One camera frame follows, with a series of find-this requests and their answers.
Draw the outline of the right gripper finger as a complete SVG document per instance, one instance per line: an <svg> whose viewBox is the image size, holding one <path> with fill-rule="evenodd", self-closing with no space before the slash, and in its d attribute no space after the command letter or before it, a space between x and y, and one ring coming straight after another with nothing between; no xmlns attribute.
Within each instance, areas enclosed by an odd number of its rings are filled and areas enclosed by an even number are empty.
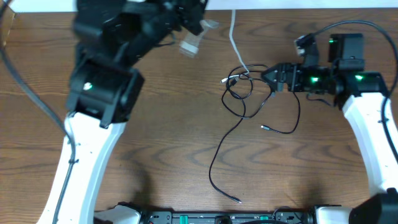
<svg viewBox="0 0 398 224"><path fill-rule="evenodd" d="M284 83L279 80L278 75L265 74L262 79L275 91L283 91Z"/></svg>
<svg viewBox="0 0 398 224"><path fill-rule="evenodd" d="M278 63L261 73L262 78L277 78L282 71L283 64Z"/></svg>

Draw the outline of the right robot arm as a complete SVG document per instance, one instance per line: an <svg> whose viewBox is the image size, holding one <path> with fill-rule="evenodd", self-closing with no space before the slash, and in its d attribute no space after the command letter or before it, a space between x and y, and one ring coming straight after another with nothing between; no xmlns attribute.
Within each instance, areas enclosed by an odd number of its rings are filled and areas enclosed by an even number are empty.
<svg viewBox="0 0 398 224"><path fill-rule="evenodd" d="M397 223L397 127L378 72L365 71L362 34L332 34L330 67L318 64L314 37L295 41L302 63L279 63L261 78L272 91L331 94L348 120L368 176L370 198L355 208L316 205L303 223Z"/></svg>

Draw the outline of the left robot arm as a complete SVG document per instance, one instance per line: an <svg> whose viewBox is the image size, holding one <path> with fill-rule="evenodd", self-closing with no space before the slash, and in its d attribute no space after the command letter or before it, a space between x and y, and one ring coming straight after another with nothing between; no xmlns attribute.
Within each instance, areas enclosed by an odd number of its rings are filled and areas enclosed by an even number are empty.
<svg viewBox="0 0 398 224"><path fill-rule="evenodd" d="M78 0L67 135L40 223L93 223L109 157L144 84L134 68L173 31L202 32L206 1Z"/></svg>

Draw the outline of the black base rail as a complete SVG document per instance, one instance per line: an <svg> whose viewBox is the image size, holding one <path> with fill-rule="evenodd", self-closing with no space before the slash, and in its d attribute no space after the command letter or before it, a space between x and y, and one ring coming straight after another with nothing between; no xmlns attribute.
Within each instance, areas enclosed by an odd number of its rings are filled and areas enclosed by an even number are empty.
<svg viewBox="0 0 398 224"><path fill-rule="evenodd" d="M141 215L140 224L216 224L247 223L257 220L276 220L282 223L318 223L314 211L304 212L280 208L271 212L170 212L152 211Z"/></svg>

